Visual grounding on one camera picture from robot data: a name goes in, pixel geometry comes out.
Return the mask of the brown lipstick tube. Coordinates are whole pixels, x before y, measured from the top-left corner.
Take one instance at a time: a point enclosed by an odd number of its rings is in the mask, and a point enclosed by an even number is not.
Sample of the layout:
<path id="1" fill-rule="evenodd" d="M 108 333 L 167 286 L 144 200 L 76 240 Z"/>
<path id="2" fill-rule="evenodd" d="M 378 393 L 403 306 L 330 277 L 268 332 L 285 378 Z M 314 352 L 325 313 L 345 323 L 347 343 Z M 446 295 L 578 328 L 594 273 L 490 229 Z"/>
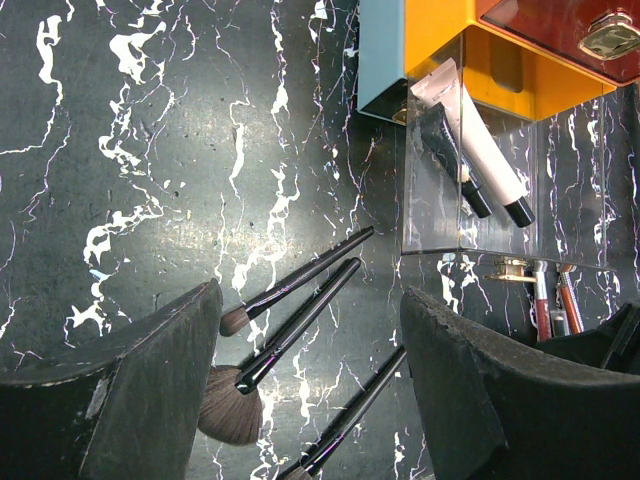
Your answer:
<path id="1" fill-rule="evenodd" d="M 573 283 L 570 279 L 570 272 L 573 269 L 574 267 L 572 265 L 559 265 L 557 267 L 559 276 L 558 291 L 567 315 L 570 333 L 580 334 L 584 332 L 584 324 L 576 300 Z"/>

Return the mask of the large fluffy powder brush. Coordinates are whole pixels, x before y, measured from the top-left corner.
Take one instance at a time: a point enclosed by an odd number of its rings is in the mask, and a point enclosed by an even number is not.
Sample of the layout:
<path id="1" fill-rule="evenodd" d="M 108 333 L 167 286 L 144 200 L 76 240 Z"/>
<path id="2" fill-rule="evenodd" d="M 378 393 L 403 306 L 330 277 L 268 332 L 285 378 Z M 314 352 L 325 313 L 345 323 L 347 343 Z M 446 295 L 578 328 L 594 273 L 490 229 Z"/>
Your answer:
<path id="1" fill-rule="evenodd" d="M 357 257 L 345 260 L 318 292 L 278 329 L 257 356 L 240 366 L 210 368 L 197 423 L 201 433 L 235 446 L 258 441 L 263 422 L 259 384 L 360 266 L 361 260 Z"/>

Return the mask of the pink lip gloss tube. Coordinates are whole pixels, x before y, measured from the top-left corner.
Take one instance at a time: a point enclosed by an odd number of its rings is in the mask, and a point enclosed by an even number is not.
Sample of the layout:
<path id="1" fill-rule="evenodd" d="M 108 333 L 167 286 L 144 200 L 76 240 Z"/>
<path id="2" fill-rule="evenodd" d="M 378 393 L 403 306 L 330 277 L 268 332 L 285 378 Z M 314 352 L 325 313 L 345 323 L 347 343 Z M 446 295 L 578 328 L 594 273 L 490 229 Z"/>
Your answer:
<path id="1" fill-rule="evenodd" d="M 485 126 L 476 106 L 459 79 L 457 64 L 449 58 L 411 87 L 412 95 L 426 111 L 441 103 L 459 147 L 484 183 L 520 228 L 535 221 L 527 194 L 513 168 Z"/>

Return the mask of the thin black makeup brush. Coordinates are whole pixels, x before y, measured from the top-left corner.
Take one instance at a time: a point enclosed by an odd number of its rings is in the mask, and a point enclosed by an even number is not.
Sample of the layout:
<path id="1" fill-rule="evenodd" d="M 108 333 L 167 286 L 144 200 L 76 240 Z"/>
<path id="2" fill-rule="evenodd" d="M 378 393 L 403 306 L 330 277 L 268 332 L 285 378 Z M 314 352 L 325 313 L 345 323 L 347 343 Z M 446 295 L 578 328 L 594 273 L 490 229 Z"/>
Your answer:
<path id="1" fill-rule="evenodd" d="M 311 260 L 277 281 L 264 292 L 245 301 L 241 306 L 228 311 L 221 317 L 219 333 L 223 337 L 235 335 L 250 320 L 255 319 L 291 292 L 308 283 L 323 270 L 370 238 L 373 233 L 373 226 L 357 231 L 332 249 L 321 254 L 318 258 Z"/>

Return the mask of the red lip pencil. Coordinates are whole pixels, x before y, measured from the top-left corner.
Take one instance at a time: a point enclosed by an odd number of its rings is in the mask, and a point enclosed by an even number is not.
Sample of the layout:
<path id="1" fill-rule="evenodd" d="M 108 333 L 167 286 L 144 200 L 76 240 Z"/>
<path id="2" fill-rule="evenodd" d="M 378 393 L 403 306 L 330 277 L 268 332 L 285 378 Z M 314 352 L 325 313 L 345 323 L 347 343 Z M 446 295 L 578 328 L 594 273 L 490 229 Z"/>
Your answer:
<path id="1" fill-rule="evenodd" d="M 552 327 L 550 321 L 545 271 L 546 263 L 540 260 L 536 260 L 533 264 L 532 275 L 535 279 L 535 313 L 539 342 L 546 341 L 552 338 Z"/>

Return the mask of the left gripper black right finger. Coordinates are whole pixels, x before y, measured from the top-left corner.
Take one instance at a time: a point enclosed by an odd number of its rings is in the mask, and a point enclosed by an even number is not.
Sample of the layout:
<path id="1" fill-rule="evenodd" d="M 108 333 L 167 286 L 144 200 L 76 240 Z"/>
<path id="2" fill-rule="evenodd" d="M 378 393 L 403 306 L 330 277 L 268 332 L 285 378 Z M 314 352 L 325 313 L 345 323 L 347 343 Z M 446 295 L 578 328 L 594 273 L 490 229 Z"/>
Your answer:
<path id="1" fill-rule="evenodd" d="M 411 290 L 400 321 L 439 479 L 635 479 L 639 372 L 528 346 Z"/>

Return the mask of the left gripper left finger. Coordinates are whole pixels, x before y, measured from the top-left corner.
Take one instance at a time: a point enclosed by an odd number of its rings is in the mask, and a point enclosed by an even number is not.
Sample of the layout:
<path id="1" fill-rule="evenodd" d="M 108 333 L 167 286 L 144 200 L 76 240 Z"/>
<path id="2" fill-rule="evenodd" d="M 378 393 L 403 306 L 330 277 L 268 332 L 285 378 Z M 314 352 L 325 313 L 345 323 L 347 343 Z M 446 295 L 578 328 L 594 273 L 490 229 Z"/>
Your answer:
<path id="1" fill-rule="evenodd" d="M 113 333 L 2 371 L 2 478 L 184 478 L 222 306 L 211 279 Z"/>

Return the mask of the clear acrylic drawer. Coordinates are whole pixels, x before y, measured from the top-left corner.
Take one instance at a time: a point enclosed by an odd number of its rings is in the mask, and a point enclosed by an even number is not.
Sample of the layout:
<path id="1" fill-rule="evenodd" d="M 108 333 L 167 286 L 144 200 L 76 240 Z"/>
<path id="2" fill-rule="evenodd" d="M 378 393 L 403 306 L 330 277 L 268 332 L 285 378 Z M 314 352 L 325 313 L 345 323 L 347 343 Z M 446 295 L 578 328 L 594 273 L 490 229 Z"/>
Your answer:
<path id="1" fill-rule="evenodd" d="M 634 87 L 469 25 L 407 43 L 402 251 L 620 269 L 639 246 Z"/>
<path id="2" fill-rule="evenodd" d="M 618 86 L 639 80 L 637 1 L 482 1 L 479 20 Z"/>

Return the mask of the black makeup tube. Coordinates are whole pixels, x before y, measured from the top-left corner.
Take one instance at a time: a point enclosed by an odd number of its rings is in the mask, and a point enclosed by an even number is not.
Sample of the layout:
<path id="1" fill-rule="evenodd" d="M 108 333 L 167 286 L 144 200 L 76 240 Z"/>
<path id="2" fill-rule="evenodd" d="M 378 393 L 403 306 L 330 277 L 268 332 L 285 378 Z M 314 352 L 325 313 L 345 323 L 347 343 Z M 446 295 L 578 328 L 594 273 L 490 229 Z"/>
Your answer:
<path id="1" fill-rule="evenodd" d="M 476 216 L 480 219 L 489 217 L 493 213 L 493 207 L 485 196 L 483 180 L 459 147 L 445 107 L 437 103 L 429 108 L 419 117 L 418 126 L 423 144 L 431 151 Z"/>

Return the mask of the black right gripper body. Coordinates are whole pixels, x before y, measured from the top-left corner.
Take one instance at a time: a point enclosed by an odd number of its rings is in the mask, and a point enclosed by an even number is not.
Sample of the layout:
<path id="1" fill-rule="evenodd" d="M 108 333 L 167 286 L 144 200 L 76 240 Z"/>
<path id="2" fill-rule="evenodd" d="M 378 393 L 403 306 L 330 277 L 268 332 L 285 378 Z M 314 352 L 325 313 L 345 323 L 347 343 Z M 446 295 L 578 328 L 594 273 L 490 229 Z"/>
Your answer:
<path id="1" fill-rule="evenodd" d="M 639 304 L 625 303 L 597 328 L 537 343 L 558 358 L 620 373 L 639 372 Z"/>

